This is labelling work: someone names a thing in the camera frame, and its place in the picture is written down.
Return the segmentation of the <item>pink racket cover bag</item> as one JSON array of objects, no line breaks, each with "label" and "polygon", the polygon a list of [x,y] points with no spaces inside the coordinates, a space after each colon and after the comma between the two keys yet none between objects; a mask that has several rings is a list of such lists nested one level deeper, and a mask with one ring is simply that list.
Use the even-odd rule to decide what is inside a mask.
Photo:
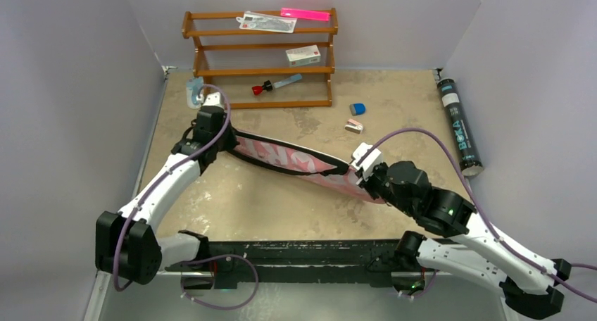
[{"label": "pink racket cover bag", "polygon": [[230,151],[234,157],[252,165],[284,175],[299,177],[322,187],[352,196],[362,201],[381,204],[356,182],[355,170],[335,156],[262,135],[235,130],[237,146]]}]

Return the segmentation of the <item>black shuttlecock tube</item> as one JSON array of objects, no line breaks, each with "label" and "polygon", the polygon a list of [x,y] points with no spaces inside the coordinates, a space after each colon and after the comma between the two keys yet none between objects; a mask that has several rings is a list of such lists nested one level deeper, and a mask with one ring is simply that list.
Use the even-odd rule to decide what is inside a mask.
[{"label": "black shuttlecock tube", "polygon": [[437,83],[437,89],[453,130],[459,152],[460,170],[466,177],[475,177],[484,170],[484,166],[460,102],[455,81],[451,78],[443,78]]}]

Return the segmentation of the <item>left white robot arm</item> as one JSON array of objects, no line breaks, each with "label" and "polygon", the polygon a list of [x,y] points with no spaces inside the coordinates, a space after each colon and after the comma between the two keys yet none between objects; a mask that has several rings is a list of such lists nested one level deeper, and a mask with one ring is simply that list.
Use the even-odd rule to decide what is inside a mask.
[{"label": "left white robot arm", "polygon": [[194,183],[223,151],[237,146],[230,117],[222,105],[202,106],[161,171],[116,213],[105,211],[95,227],[95,266],[114,279],[148,284],[158,271],[183,262],[193,271],[206,268],[208,249],[201,238],[182,232],[158,240],[156,230],[184,190]]}]

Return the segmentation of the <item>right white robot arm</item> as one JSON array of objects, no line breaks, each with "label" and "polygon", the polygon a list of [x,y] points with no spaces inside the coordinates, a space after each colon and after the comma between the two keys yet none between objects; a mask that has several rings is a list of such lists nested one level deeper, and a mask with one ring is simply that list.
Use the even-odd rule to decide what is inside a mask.
[{"label": "right white robot arm", "polygon": [[425,231],[450,240],[441,244],[407,231],[395,251],[406,270],[416,265],[451,273],[504,298],[521,315],[544,320],[562,310],[558,280],[569,278],[571,265],[547,259],[486,224],[475,206],[454,191],[435,187],[411,161],[355,165],[357,184],[374,199],[399,209]]}]

